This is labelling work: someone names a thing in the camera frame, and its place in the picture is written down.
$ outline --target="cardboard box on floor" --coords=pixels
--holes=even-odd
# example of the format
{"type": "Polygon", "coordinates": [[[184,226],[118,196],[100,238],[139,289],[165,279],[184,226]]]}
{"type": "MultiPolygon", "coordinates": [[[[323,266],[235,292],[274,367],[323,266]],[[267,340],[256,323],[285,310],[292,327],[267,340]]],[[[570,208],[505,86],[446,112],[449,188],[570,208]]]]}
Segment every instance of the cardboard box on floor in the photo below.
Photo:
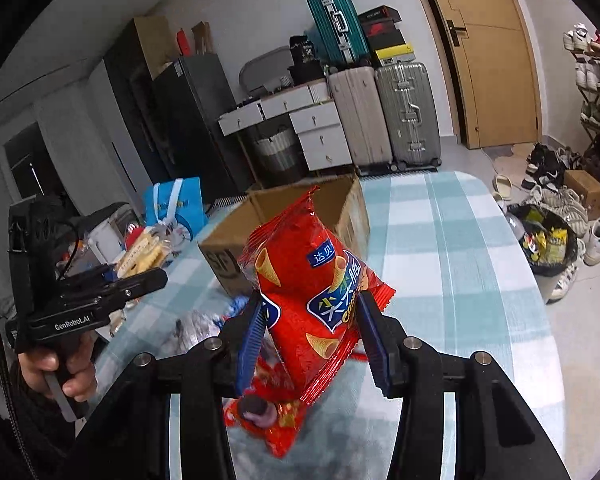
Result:
{"type": "Polygon", "coordinates": [[[311,184],[291,184],[250,192],[247,200],[222,220],[205,240],[198,243],[229,296],[248,295],[253,290],[237,263],[249,234],[316,184],[320,186],[313,196],[316,214],[348,250],[366,259],[369,218],[362,187],[356,176],[339,176],[311,184]]]}
{"type": "Polygon", "coordinates": [[[584,170],[564,172],[564,185],[582,197],[582,205],[589,213],[589,220],[600,216],[600,183],[584,170]]]}

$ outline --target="drawer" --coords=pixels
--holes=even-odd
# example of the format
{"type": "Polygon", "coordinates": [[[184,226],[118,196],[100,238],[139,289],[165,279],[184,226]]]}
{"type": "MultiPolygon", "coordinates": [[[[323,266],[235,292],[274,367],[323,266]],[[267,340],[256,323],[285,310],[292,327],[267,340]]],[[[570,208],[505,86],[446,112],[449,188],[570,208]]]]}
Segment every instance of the drawer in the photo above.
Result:
{"type": "Polygon", "coordinates": [[[351,164],[347,139],[339,124],[306,132],[299,138],[309,170],[351,164]]]}
{"type": "Polygon", "coordinates": [[[262,100],[262,113],[267,119],[311,106],[314,99],[307,86],[300,86],[262,100]]]}
{"type": "Polygon", "coordinates": [[[314,103],[316,104],[323,103],[331,99],[326,80],[322,80],[317,83],[309,83],[309,90],[311,91],[311,97],[314,99],[314,103]]]}
{"type": "Polygon", "coordinates": [[[291,117],[291,123],[294,126],[296,134],[340,124],[338,110],[333,101],[305,108],[304,110],[298,110],[289,114],[289,117],[291,117]]]}
{"type": "Polygon", "coordinates": [[[220,124],[222,133],[227,136],[262,121],[260,101],[256,101],[220,116],[218,124],[220,124]]]}

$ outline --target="wooden door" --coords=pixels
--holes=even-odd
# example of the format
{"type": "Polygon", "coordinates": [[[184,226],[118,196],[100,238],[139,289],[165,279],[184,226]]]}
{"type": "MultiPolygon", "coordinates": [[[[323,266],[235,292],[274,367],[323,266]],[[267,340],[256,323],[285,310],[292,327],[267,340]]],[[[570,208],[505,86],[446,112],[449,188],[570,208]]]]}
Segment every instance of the wooden door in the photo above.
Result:
{"type": "Polygon", "coordinates": [[[452,44],[468,147],[537,141],[537,80],[514,0],[436,3],[452,44]]]}

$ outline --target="checkered tablecloth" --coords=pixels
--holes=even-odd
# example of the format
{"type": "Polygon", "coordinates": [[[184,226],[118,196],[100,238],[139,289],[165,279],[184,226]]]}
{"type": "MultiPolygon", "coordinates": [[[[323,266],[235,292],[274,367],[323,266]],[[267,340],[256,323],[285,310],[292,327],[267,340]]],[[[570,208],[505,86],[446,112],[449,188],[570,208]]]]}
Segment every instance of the checkered tablecloth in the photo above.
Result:
{"type": "MultiPolygon", "coordinates": [[[[562,455],[564,391],[555,341],[522,250],[484,184],[459,172],[427,173],[365,180],[363,191],[371,225],[366,262],[397,291],[386,313],[439,351],[491,353],[562,455]]],[[[199,238],[226,214],[213,215],[199,238]]],[[[227,308],[228,298],[195,244],[168,273],[167,287],[131,311],[96,362],[100,395],[134,355],[159,355],[181,314],[227,308]]],[[[283,460],[240,428],[229,430],[236,475],[385,478],[400,403],[382,396],[367,364],[349,360],[309,411],[283,460]]],[[[180,477],[178,404],[173,396],[172,478],[180,477]]],[[[445,394],[443,479],[453,478],[454,458],[455,406],[445,394]]]]}

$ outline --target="ceiling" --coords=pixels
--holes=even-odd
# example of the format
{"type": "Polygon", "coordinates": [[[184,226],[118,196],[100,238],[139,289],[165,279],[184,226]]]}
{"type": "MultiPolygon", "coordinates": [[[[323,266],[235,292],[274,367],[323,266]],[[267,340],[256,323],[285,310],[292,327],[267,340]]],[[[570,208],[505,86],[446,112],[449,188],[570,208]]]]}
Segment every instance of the ceiling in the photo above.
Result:
{"type": "Polygon", "coordinates": [[[134,16],[160,0],[53,0],[0,69],[0,120],[88,75],[134,16]]]}

